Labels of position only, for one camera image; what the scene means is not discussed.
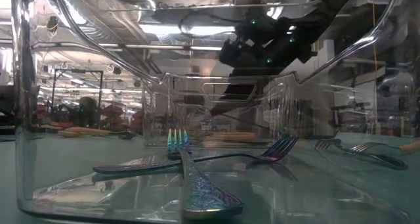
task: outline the clear plastic bin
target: clear plastic bin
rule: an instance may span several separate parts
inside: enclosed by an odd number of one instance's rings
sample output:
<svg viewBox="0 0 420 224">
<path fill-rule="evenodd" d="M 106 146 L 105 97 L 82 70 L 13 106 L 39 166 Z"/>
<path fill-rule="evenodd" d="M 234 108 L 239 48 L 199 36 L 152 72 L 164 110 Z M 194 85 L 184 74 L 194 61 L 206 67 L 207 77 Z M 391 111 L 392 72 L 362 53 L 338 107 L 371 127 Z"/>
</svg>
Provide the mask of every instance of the clear plastic bin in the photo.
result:
<svg viewBox="0 0 420 224">
<path fill-rule="evenodd" d="M 420 222 L 418 0 L 346 0 L 284 69 L 219 62 L 245 10 L 274 21 L 324 1 L 12 0 L 0 81 L 16 89 L 18 207 L 89 223 Z M 211 219 L 224 207 L 202 201 L 226 192 L 241 206 Z"/>
</svg>

